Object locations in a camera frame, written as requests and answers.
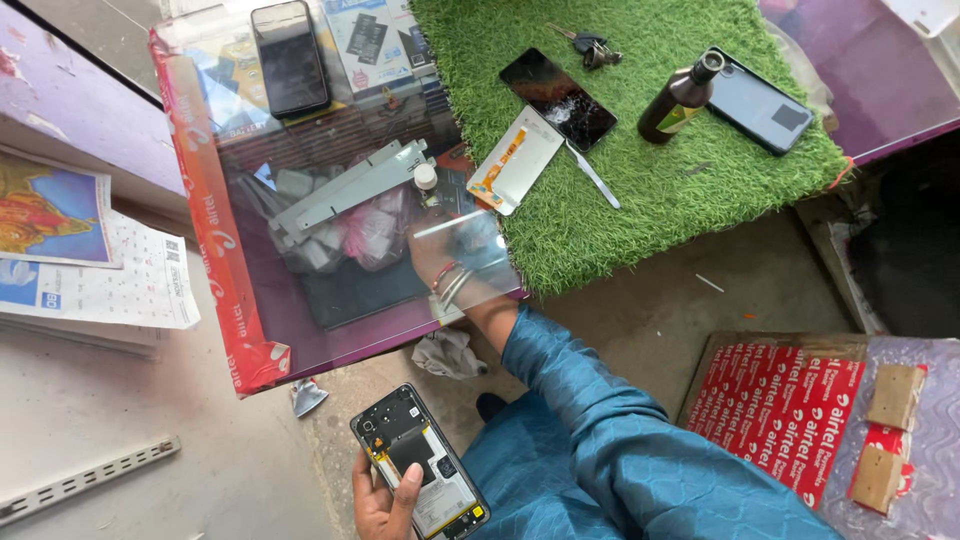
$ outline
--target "green turf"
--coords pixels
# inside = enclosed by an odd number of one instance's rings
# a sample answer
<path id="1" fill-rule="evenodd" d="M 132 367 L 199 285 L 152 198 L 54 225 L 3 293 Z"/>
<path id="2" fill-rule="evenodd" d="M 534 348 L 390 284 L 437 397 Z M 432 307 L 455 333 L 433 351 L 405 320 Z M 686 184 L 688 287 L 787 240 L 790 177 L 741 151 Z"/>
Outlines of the green turf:
<path id="1" fill-rule="evenodd" d="M 719 45 L 798 99 L 804 93 L 764 29 L 756 0 L 411 0 L 453 110 L 480 162 L 523 109 L 499 71 L 539 48 L 619 118 L 587 159 L 619 199 L 613 209 L 561 149 L 503 231 L 524 284 L 559 294 L 688 240 L 753 220 L 828 185 L 840 149 L 814 121 L 774 158 L 708 112 L 652 145 L 636 121 L 670 73 Z M 623 63 L 587 73 L 547 21 L 606 36 Z M 704 162 L 711 166 L 687 176 Z"/>

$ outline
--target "smartphone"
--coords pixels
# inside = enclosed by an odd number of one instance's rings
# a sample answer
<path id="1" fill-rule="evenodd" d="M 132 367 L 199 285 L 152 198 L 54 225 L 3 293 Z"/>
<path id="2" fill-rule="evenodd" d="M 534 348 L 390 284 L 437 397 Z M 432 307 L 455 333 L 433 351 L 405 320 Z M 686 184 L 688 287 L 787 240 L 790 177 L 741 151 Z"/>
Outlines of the smartphone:
<path id="1" fill-rule="evenodd" d="M 707 108 L 774 156 L 783 156 L 813 121 L 813 112 L 723 52 L 727 64 L 713 78 Z"/>
<path id="2" fill-rule="evenodd" d="M 329 107 L 324 64 L 306 2 L 259 8 L 250 17 L 270 114 L 286 118 Z"/>
<path id="3" fill-rule="evenodd" d="M 504 68 L 500 80 L 580 152 L 587 152 L 616 125 L 616 116 L 534 47 Z"/>
<path id="4" fill-rule="evenodd" d="M 490 507 L 409 382 L 350 420 L 350 429 L 391 492 L 407 467 L 423 467 L 414 509 L 422 540 L 460 540 L 489 521 Z"/>

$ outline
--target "brown glass bottle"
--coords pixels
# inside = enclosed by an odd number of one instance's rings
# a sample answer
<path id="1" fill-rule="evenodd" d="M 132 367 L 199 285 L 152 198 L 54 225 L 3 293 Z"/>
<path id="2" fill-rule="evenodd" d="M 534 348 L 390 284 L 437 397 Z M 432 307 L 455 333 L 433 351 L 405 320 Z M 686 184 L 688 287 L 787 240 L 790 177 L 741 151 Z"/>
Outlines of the brown glass bottle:
<path id="1" fill-rule="evenodd" d="M 710 50 L 690 67 L 675 71 L 640 115 L 640 136 L 658 144 L 670 140 L 710 100 L 711 80 L 723 67 L 723 55 Z"/>

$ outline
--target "blue shirt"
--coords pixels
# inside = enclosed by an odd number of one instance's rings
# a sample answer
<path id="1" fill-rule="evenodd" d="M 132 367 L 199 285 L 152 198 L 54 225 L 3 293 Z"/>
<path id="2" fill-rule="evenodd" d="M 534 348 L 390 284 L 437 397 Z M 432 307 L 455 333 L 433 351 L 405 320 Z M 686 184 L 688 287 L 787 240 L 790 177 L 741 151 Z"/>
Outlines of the blue shirt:
<path id="1" fill-rule="evenodd" d="M 691 431 L 596 351 L 521 306 L 503 365 L 531 389 L 463 458 L 491 506 L 474 538 L 827 538 L 786 486 Z"/>

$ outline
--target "cracked phone screen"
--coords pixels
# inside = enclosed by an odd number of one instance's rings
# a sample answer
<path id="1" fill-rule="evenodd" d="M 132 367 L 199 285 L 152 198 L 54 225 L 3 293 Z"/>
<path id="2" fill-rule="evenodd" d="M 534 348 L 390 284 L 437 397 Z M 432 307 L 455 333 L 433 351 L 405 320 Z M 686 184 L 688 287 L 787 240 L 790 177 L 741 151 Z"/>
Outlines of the cracked phone screen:
<path id="1" fill-rule="evenodd" d="M 500 79 L 580 152 L 616 125 L 616 116 L 536 48 L 501 71 Z"/>

